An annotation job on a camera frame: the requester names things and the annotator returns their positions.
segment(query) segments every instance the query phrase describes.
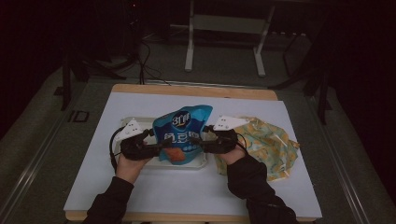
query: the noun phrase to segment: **blue snack bag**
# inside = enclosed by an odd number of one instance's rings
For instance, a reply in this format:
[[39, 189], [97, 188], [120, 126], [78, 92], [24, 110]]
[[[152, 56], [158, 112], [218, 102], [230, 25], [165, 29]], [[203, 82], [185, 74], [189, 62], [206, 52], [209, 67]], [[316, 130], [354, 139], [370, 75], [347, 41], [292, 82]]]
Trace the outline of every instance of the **blue snack bag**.
[[200, 136], [212, 109], [210, 105], [184, 106], [155, 119], [152, 126], [157, 142], [172, 138], [172, 147], [161, 150], [160, 161], [168, 160], [174, 165], [182, 165], [202, 152], [200, 146], [190, 143], [190, 137]]

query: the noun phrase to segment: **patterned cloth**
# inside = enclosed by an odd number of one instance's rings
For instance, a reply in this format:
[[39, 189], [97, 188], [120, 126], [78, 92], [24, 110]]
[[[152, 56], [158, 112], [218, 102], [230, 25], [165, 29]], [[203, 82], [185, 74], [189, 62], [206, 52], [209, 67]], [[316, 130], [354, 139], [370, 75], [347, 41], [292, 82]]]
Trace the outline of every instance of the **patterned cloth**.
[[[241, 134], [239, 142], [250, 156], [267, 166], [267, 180], [272, 181], [290, 175], [291, 167], [297, 159], [299, 144], [289, 140], [288, 134], [281, 128], [257, 118], [245, 118], [249, 123], [235, 131]], [[215, 156], [218, 172], [227, 175], [227, 164]]]

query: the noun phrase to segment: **black jacket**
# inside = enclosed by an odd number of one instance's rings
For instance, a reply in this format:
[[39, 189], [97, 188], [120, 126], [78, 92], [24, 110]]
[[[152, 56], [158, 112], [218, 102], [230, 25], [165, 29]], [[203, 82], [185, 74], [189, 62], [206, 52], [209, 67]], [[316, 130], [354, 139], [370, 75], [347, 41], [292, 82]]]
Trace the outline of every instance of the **black jacket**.
[[[230, 192], [247, 200], [250, 223], [298, 223], [294, 211], [288, 208], [268, 185], [265, 164], [246, 156], [229, 165], [227, 173]], [[83, 223], [121, 223], [133, 188], [134, 185], [129, 182], [113, 177], [106, 192], [96, 196]]]

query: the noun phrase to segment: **dark background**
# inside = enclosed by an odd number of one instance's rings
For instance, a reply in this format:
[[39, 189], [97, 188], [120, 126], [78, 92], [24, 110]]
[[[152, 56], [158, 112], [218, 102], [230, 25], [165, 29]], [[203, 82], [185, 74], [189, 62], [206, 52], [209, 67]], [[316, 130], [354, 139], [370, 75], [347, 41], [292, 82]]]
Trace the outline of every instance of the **dark background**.
[[[104, 2], [97, 1], [97, 6], [106, 8], [100, 5]], [[114, 13], [117, 7], [113, 7], [113, 11], [101, 12], [101, 19], [112, 20], [99, 22], [94, 16], [97, 11], [92, 8], [91, 1], [2, 1], [0, 4], [0, 136], [3, 137], [43, 81], [62, 65], [65, 33], [70, 29], [85, 31], [76, 38], [89, 39], [90, 45], [82, 43], [86, 50], [95, 56], [106, 57], [110, 52], [117, 52], [118, 46], [114, 43], [120, 41], [116, 35], [104, 33], [104, 26], [120, 24], [119, 28], [123, 29], [125, 24], [123, 14]], [[188, 23], [188, 1], [150, 0], [145, 1], [142, 7], [144, 24], [164, 36], [168, 31], [167, 24]], [[210, 10], [214, 5], [202, 1], [197, 7]], [[328, 18], [327, 32], [322, 33], [322, 38], [307, 56], [308, 61], [315, 60], [318, 55], [327, 55], [329, 51], [335, 56], [331, 86], [336, 89], [340, 103], [394, 202], [396, 149], [393, 130], [396, 111], [392, 87], [396, 74], [393, 43], [396, 38], [391, 34], [396, 28], [392, 16], [395, 9], [394, 3], [352, 0], [350, 7], [337, 9], [335, 12], [339, 13]], [[287, 34], [310, 33], [312, 29], [307, 28], [308, 24], [321, 22], [323, 10], [278, 7], [271, 29]], [[241, 7], [242, 16], [244, 13], [249, 15], [247, 11]], [[297, 22], [302, 15], [309, 22]]]

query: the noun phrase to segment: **hand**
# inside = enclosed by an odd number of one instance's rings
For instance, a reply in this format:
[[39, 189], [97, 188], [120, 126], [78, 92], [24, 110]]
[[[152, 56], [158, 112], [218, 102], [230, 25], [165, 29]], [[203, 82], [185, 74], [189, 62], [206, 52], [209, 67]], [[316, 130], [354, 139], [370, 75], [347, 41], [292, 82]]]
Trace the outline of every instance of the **hand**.
[[222, 158], [225, 163], [227, 163], [227, 165], [231, 165], [239, 159], [245, 157], [245, 150], [242, 149], [240, 146], [236, 146], [233, 150], [225, 154], [219, 154], [219, 157]]
[[126, 159], [121, 153], [119, 157], [119, 163], [117, 165], [116, 177], [134, 184], [140, 174], [140, 171], [149, 160], [151, 160], [151, 158], [141, 161], [131, 161]]

